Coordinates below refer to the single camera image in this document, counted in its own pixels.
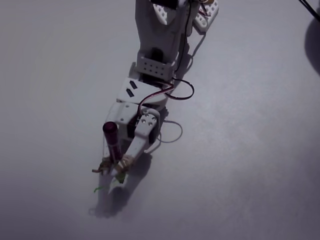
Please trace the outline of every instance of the gray surface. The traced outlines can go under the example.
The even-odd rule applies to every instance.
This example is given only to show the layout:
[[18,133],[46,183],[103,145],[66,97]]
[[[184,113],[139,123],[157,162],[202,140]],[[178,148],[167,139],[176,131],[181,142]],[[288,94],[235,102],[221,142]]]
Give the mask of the gray surface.
[[0,239],[320,239],[320,25],[297,0],[221,0],[184,76],[196,94],[167,105],[182,137],[93,194],[134,5],[1,1]]

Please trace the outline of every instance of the cable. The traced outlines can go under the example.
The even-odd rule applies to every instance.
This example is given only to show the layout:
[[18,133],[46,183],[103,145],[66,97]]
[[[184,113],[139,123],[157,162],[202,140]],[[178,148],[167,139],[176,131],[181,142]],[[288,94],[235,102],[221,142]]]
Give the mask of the cable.
[[179,61],[178,67],[174,71],[175,73],[178,72],[178,70],[180,69],[181,62],[182,62],[182,59],[183,59],[184,53],[185,53],[185,47],[186,47],[186,41],[187,41],[187,30],[188,30],[189,19],[190,19],[190,16],[191,16],[191,3],[192,3],[192,0],[188,0],[188,2],[189,2],[189,13],[188,13],[188,19],[186,20],[185,29],[184,29],[184,40],[183,40],[182,53],[181,53],[181,57],[180,57],[180,61]]
[[178,78],[175,78],[175,77],[173,79],[176,80],[176,81],[183,82],[183,83],[189,85],[189,87],[192,89],[192,93],[191,93],[191,95],[185,96],[185,97],[172,96],[169,93],[166,93],[165,95],[167,95],[170,99],[178,100],[178,101],[188,100],[188,99],[193,97],[193,95],[195,94],[195,87],[190,82],[188,82],[186,80],[183,80],[183,79],[178,79]]
[[162,89],[162,90],[160,90],[160,91],[157,91],[157,92],[155,92],[155,93],[152,93],[152,94],[146,96],[146,97],[139,103],[138,110],[137,110],[137,114],[138,114],[139,117],[142,116],[142,114],[143,114],[142,111],[141,111],[141,108],[142,108],[143,104],[144,104],[147,100],[152,99],[152,98],[154,98],[154,97],[156,97],[156,96],[158,96],[158,95],[165,94],[165,93],[170,92],[171,90],[174,90],[174,89],[175,89],[175,86],[174,86],[172,83],[169,83],[169,82],[165,82],[165,81],[153,81],[153,82],[154,82],[154,83],[163,84],[163,85],[167,85],[168,88]]
[[299,2],[311,13],[311,15],[320,22],[319,14],[311,7],[307,0],[299,0]]

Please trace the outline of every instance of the black wire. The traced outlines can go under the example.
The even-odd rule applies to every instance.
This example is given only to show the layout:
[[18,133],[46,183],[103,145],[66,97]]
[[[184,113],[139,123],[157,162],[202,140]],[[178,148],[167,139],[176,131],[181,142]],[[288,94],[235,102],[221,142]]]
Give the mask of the black wire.
[[299,2],[311,13],[311,15],[320,22],[319,14],[311,7],[307,0],[299,0]]
[[184,29],[184,39],[183,39],[182,53],[181,53],[181,56],[179,56],[180,61],[179,61],[178,67],[174,71],[175,73],[178,72],[178,70],[180,69],[181,62],[182,62],[182,59],[183,59],[184,53],[185,53],[185,47],[186,47],[186,41],[187,41],[187,30],[188,30],[189,19],[190,19],[190,16],[191,16],[191,3],[192,3],[192,0],[188,0],[188,2],[189,2],[189,14],[188,14],[188,19],[186,20],[185,29]]
[[172,96],[169,93],[166,93],[165,95],[167,95],[170,99],[178,100],[178,101],[188,100],[188,99],[193,97],[193,95],[195,94],[195,87],[190,82],[188,82],[186,80],[183,80],[183,79],[178,79],[178,78],[175,78],[175,77],[173,79],[176,80],[176,81],[183,82],[183,83],[189,85],[189,87],[192,89],[192,93],[191,93],[191,95],[185,96],[185,97]]

